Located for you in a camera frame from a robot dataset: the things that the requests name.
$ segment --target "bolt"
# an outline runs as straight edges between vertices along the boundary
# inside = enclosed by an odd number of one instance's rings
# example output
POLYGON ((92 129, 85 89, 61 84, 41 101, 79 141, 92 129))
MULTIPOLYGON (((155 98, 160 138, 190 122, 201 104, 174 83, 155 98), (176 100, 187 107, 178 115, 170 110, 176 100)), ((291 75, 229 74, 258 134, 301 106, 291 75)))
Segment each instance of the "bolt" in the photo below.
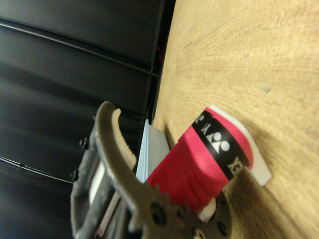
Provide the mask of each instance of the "bolt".
POLYGON ((84 138, 83 140, 80 140, 79 145, 82 147, 82 149, 88 149, 89 148, 88 138, 84 138))
POLYGON ((193 235, 194 235, 194 239, 206 239, 205 234, 199 228, 194 229, 193 235))

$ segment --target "black panel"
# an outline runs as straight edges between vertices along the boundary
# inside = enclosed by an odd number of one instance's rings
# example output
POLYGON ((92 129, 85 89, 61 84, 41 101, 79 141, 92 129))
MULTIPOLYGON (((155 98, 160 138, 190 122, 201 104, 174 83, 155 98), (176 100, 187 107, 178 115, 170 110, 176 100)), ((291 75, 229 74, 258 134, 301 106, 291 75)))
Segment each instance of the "black panel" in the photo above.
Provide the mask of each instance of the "black panel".
POLYGON ((68 177, 103 101, 120 107, 134 153, 141 140, 149 76, 68 46, 0 28, 0 155, 68 177))
POLYGON ((71 239, 72 184, 0 161, 0 238, 71 239))
POLYGON ((0 16, 151 63, 160 0, 1 0, 0 16))

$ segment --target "black band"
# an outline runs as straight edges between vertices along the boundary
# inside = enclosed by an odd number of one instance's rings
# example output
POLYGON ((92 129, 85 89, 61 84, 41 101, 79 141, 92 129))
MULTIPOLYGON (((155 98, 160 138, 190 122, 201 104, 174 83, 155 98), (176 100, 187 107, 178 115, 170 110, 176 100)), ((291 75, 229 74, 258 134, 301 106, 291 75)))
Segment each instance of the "black band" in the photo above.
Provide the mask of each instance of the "black band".
POLYGON ((211 113, 204 111, 192 126, 229 180, 249 165, 237 141, 211 113))

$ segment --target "wooden surface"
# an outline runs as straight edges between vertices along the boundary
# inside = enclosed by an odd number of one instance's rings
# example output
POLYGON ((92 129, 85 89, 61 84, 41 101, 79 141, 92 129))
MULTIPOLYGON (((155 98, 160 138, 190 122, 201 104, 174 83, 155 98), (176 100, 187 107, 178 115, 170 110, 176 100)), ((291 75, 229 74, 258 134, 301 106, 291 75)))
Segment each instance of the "wooden surface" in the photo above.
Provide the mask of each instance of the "wooden surface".
POLYGON ((319 2, 177 0, 154 126, 172 147, 207 104, 246 126, 273 174, 227 186, 231 238, 319 238, 319 2))

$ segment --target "wood grain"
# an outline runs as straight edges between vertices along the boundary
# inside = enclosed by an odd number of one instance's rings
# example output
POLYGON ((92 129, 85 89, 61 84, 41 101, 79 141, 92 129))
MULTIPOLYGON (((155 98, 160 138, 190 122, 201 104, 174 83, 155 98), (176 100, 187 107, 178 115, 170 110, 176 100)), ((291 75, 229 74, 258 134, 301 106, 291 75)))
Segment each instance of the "wood grain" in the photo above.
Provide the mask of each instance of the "wood grain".
POLYGON ((177 0, 154 126, 173 147, 207 104, 246 126, 273 175, 226 187, 231 238, 319 238, 319 1, 177 0))

